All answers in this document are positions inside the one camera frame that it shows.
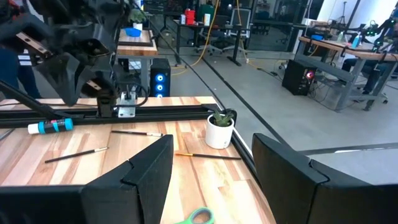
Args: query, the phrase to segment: red light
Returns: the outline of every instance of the red light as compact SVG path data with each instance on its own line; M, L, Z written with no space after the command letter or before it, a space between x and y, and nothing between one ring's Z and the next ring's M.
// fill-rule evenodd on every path
M308 72L306 75L307 79L312 79L313 78L313 72Z

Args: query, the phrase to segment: standing desk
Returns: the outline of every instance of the standing desk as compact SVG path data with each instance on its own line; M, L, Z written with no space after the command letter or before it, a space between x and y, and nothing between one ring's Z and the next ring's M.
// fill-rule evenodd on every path
M63 103L60 99L40 101ZM3 100L0 104L15 102ZM78 103L96 105L96 100L79 99ZM149 98L144 106L203 103L216 101L210 96ZM27 108L0 107L16 109ZM232 144L223 150L208 147L205 128L206 120L82 125L75 126L73 131L45 135L30 135L26 128L18 128L0 142L0 186L87 184L158 140L152 136L115 134L111 130L173 134L175 152L239 157ZM106 151L44 163L47 159L105 146L109 146ZM243 161L174 156L161 223L181 222L199 207L212 209L216 223L275 223L265 196Z
M364 50L364 47L359 46L357 49L352 49L351 47L346 46L345 43L340 43L334 40L317 41L317 40L311 40L307 37L299 37L298 39L301 41L301 43L296 53L295 60L302 60L304 62L307 62L310 65L313 65L319 68L320 70L323 70L324 72L327 72L330 75L333 75L347 82L345 86L333 86L334 89L337 89L338 91L341 92L341 96L337 102L335 111L340 112L342 109L346 107L347 102L350 100L367 100L368 102L366 103L365 110L369 111L373 107L374 101L376 99L384 97L382 95L382 91L389 77L392 75L392 73L397 67L398 54L386 55L384 61L389 62L386 71L381 75L379 82L377 83L373 92L370 95L363 95L360 91L354 90L354 87L356 80L358 79L361 70L364 67L365 61L381 60L383 54L359 51L359 50ZM358 61L356 62L352 72L346 72L344 70L335 68L326 63L326 58L328 54L325 54L325 56L322 57L321 61L315 60L314 58L308 56L304 56L303 54L305 47L304 43L312 43L317 46L324 47L328 50L335 50L337 52L345 51L345 53L347 54L356 56L358 58Z
M140 59L141 60L141 85L148 90L149 86L149 61L152 58L156 58L157 46L155 40L152 39L153 33L151 30L143 30L140 37L130 37L126 34L126 31L121 30L119 41L120 42L152 42L152 47L145 46L130 46L130 45L118 45L118 58L126 58L129 60Z

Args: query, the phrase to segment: scissors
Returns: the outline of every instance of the scissors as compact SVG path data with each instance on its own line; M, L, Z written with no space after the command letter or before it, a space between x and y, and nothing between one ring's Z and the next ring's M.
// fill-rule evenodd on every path
M193 220L202 213L207 213L209 215L209 220L203 223L196 223ZM213 224L214 223L214 215L213 212L206 207L198 208L195 211L192 212L192 214L186 219L185 221L176 223L176 224Z

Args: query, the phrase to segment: paintbrush handle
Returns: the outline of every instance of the paintbrush handle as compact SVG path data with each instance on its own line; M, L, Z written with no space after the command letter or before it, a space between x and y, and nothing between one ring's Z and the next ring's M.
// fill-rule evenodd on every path
M161 133L141 133L137 131L111 131L112 133L119 133L119 134L137 134L137 135L146 135L146 136L155 136L155 137L162 137L163 134Z
M205 158L214 158L214 159L232 159L232 160L241 160L240 157L229 157L229 156L213 156L213 155L204 155L204 154L192 154L196 157L205 157Z
M78 152L78 153L67 155L67 156L62 156L62 157L58 157L58 158L54 158L54 159L49 159L47 161L44 161L44 163L60 161L60 160L69 159L69 158L73 158L73 157L77 157L77 156L83 156L83 155L91 154L91 153L94 153L94 152L99 152L99 151L102 151L102 150L105 150L105 149L108 149L108 147L102 147L102 148L99 148L99 149L92 149L92 150L89 150L89 151Z
M191 156L191 157L204 157L204 158L212 158L212 159L231 159L231 160L241 160L240 157L229 157L229 156L213 156L213 155L205 155L205 154L193 154L193 153L176 153L179 156Z

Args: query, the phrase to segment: blue and white marker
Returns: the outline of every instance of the blue and white marker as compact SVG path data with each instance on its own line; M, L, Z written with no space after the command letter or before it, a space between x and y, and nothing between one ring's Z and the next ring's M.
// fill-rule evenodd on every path
M27 127L29 134L48 134L58 133L61 131L71 131L73 129L73 123L71 118L41 121L37 124L30 124Z

